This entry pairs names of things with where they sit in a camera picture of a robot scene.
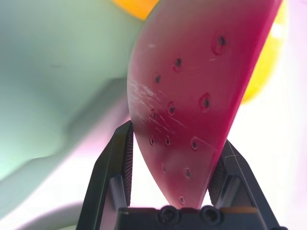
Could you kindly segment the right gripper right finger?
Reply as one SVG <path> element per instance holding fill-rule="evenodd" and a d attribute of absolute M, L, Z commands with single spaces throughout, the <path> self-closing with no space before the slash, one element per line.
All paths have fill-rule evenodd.
<path fill-rule="evenodd" d="M 224 145 L 208 191 L 221 213 L 219 229 L 281 229 L 248 162 L 230 141 Z"/>

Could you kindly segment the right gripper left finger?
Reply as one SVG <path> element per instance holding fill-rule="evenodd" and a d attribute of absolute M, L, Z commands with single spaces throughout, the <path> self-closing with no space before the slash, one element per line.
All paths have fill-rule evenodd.
<path fill-rule="evenodd" d="M 115 229 L 118 210 L 130 206 L 133 125 L 119 126 L 94 164 L 77 223 L 78 230 Z"/>

